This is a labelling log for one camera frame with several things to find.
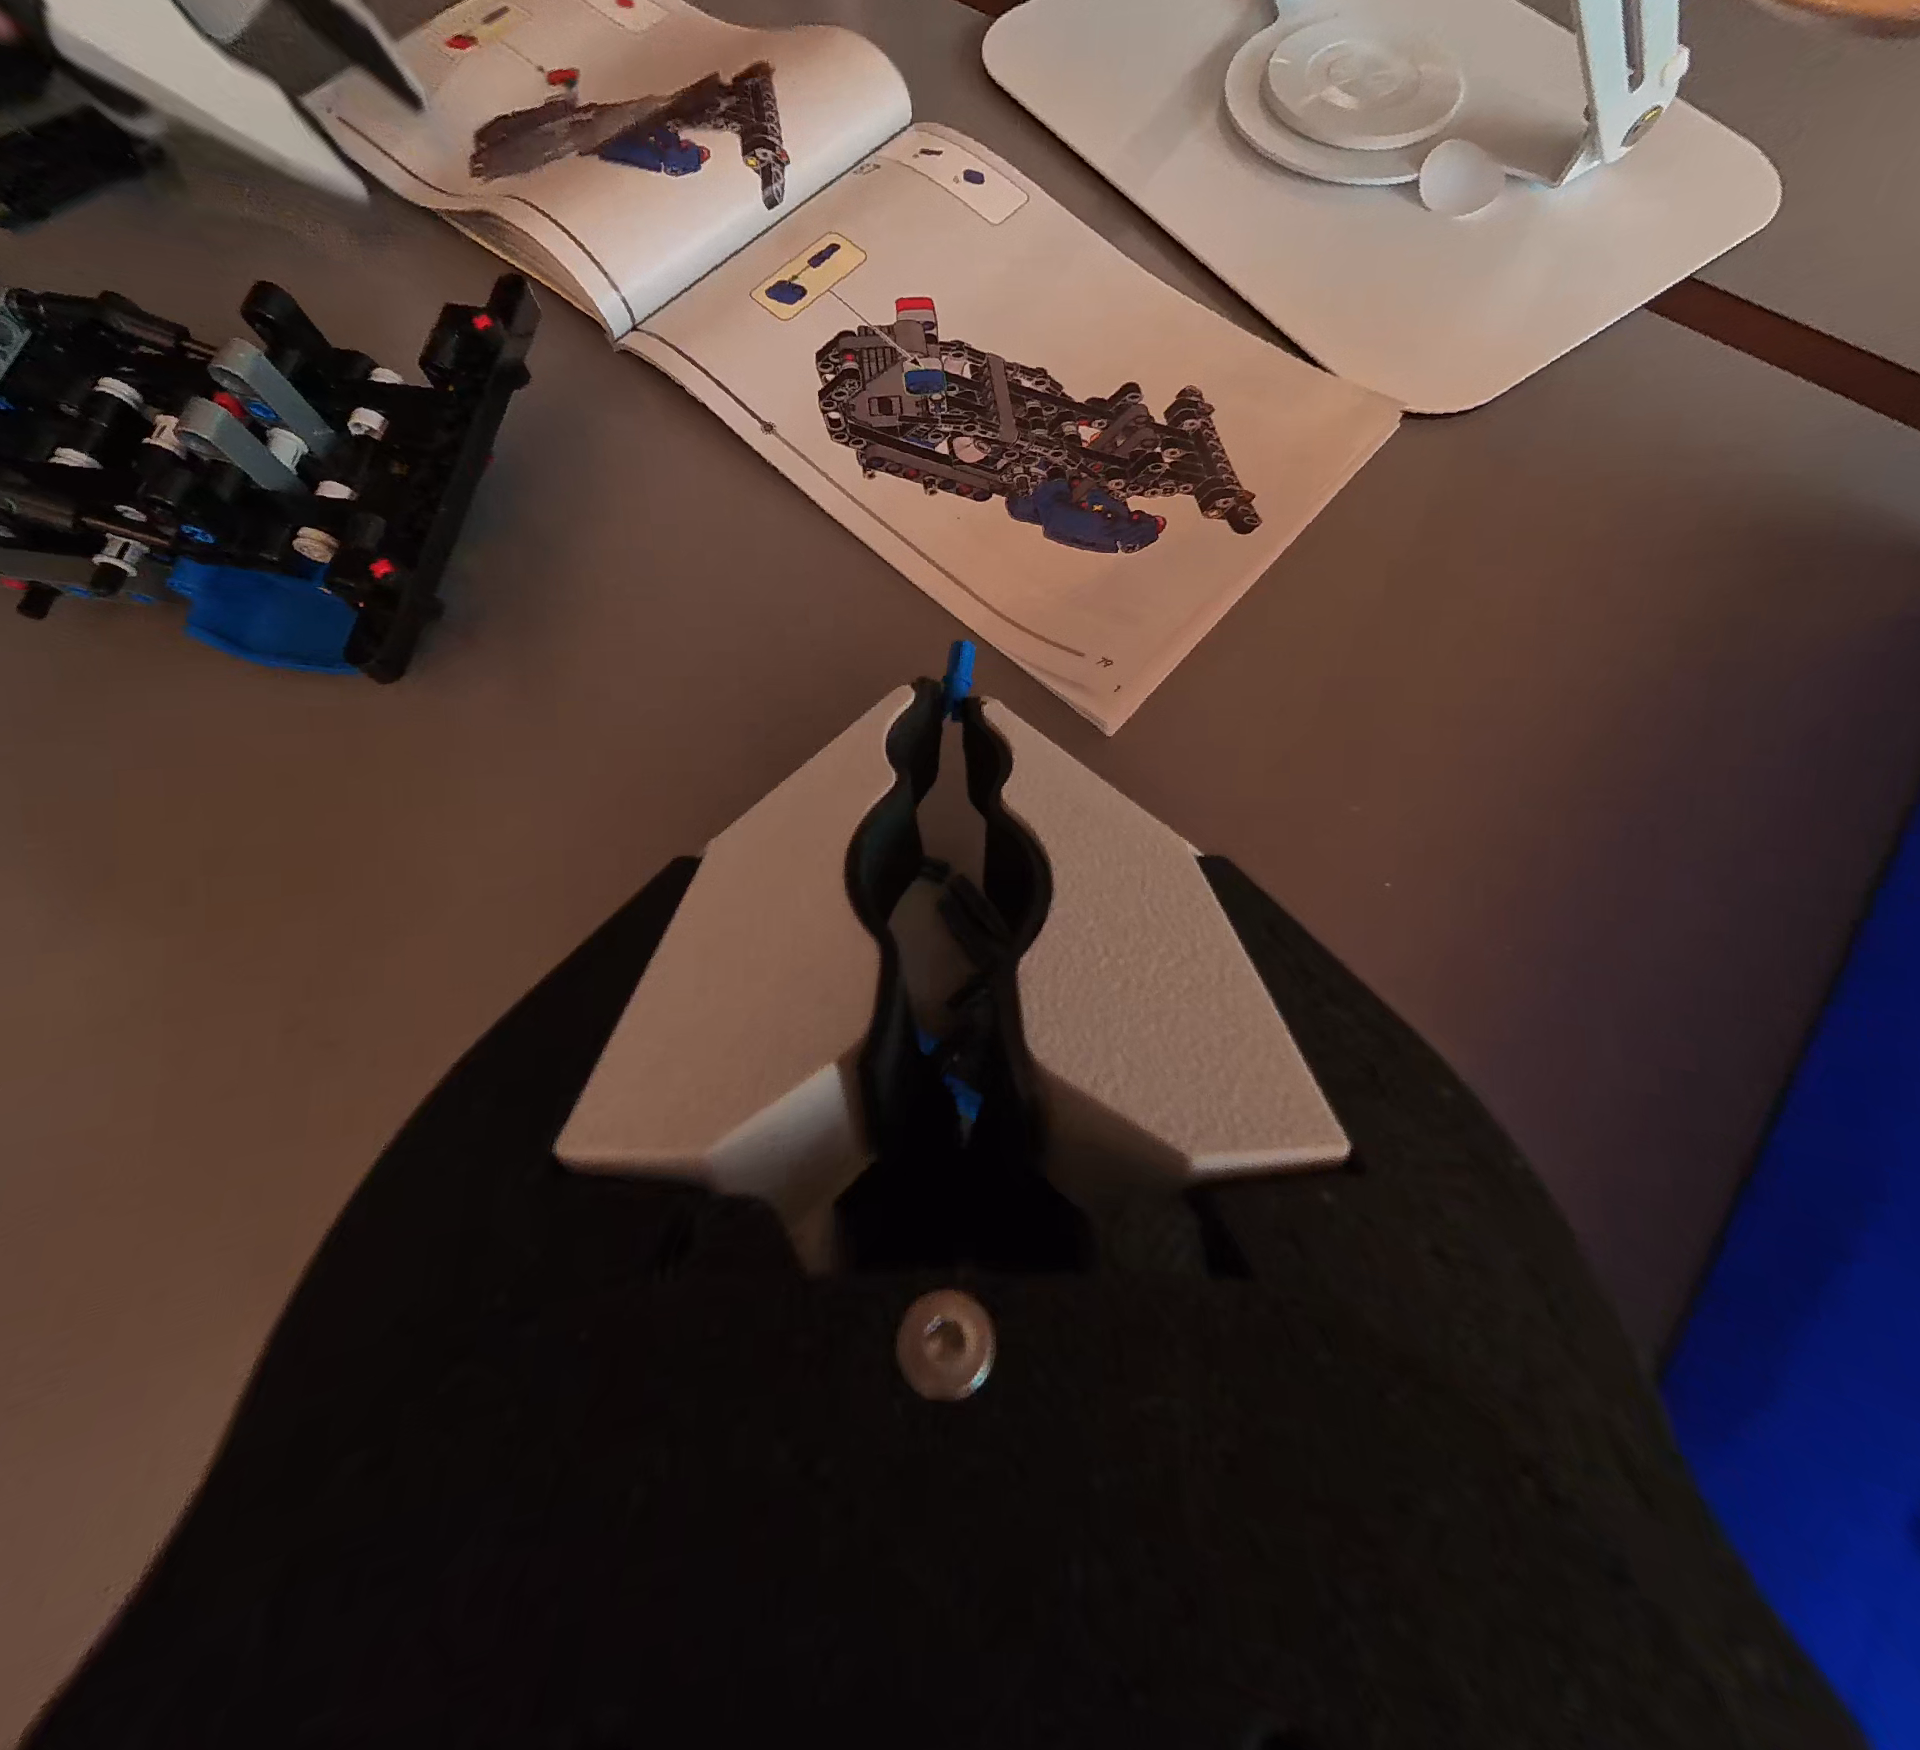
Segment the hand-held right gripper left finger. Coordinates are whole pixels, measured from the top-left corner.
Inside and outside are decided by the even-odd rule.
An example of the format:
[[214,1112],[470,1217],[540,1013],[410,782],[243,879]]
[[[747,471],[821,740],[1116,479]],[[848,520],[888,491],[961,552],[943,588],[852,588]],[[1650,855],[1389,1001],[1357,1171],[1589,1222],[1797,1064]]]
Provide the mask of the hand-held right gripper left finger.
[[916,816],[943,725],[937,683],[900,684],[708,842],[555,1141],[566,1171],[756,1200],[829,1270],[881,981],[849,851],[895,789]]

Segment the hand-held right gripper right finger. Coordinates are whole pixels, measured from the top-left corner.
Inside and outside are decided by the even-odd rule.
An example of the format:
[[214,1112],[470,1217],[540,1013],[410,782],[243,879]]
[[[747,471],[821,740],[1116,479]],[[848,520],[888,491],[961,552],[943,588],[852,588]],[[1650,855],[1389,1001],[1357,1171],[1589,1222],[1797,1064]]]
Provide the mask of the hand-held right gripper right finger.
[[981,1262],[1194,1268],[1194,1196],[1332,1171],[1351,1141],[1171,826],[1005,705],[959,710],[985,842],[969,1141]]

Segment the black and blue lego vehicle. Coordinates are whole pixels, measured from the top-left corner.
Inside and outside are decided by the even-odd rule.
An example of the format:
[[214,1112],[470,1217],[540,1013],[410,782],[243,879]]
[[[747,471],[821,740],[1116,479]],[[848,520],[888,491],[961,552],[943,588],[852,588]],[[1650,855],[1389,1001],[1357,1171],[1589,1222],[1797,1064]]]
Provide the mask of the black and blue lego vehicle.
[[5,604],[186,604],[278,671],[395,683],[540,323],[531,282],[445,302],[418,377],[329,341],[283,286],[214,346],[117,292],[3,295]]

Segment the lego instruction booklet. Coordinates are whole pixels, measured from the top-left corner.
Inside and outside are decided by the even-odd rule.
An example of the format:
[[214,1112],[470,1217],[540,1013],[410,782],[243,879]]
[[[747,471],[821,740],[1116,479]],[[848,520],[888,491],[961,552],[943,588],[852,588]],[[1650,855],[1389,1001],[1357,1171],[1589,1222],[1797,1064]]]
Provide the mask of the lego instruction booklet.
[[332,142],[593,316],[1111,733],[1400,409],[914,118],[874,41],[685,0],[459,0]]

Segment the blue plastic bin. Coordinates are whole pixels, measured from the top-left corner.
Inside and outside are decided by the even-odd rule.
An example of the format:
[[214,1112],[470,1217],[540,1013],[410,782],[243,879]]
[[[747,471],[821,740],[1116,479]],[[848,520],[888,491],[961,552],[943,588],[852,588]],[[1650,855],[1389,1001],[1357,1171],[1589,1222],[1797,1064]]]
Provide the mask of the blue plastic bin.
[[1669,1357],[1743,1563],[1869,1745],[1919,1744],[1919,819]]

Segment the white metal stand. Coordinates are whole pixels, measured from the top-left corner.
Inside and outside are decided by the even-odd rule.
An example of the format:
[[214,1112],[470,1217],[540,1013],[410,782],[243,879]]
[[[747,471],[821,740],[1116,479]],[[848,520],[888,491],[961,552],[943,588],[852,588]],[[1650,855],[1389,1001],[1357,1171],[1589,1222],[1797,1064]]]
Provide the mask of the white metal stand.
[[1683,0],[1029,0],[992,79],[1322,367],[1464,413],[1773,222]]

